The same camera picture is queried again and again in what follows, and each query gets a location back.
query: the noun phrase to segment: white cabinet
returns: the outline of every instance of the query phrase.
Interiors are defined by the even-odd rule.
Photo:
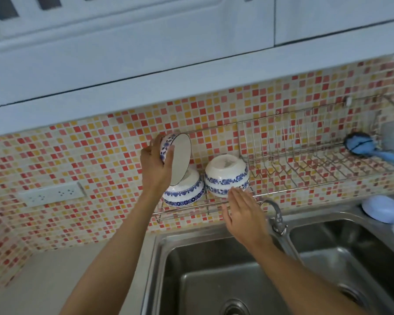
[[[0,105],[273,47],[273,11],[274,0],[0,0]]]
[[[276,0],[275,43],[389,20],[394,20],[394,0]]]

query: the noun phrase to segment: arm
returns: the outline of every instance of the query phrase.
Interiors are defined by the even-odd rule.
[[[60,315],[116,315],[126,299],[149,220],[171,182],[173,148],[165,165],[159,158],[161,136],[142,150],[143,193],[120,228],[96,256],[68,297]]]
[[[264,213],[252,196],[231,189],[228,200],[231,216],[226,205],[222,211],[229,232],[253,255],[294,315],[366,315],[330,283],[274,246]]]

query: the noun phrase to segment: faucet spout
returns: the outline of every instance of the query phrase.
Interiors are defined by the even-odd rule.
[[[286,232],[287,225],[286,223],[283,222],[283,217],[281,214],[280,207],[275,201],[273,201],[270,198],[264,198],[263,201],[260,203],[260,206],[262,206],[264,203],[268,203],[272,205],[274,211],[276,212],[276,217],[270,219],[270,223],[273,228],[273,231],[280,235],[283,235]]]

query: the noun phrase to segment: person's right arm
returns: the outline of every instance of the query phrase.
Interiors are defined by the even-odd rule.
[[[228,200],[231,216],[226,205],[222,209],[229,232],[253,255],[294,315],[366,315],[330,283],[276,248],[251,195],[231,189]]]

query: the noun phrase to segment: double sink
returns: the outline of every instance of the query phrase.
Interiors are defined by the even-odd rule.
[[[276,247],[370,314],[394,314],[394,235],[359,203],[284,217]],[[142,315],[291,314],[270,279],[224,224],[157,237]]]

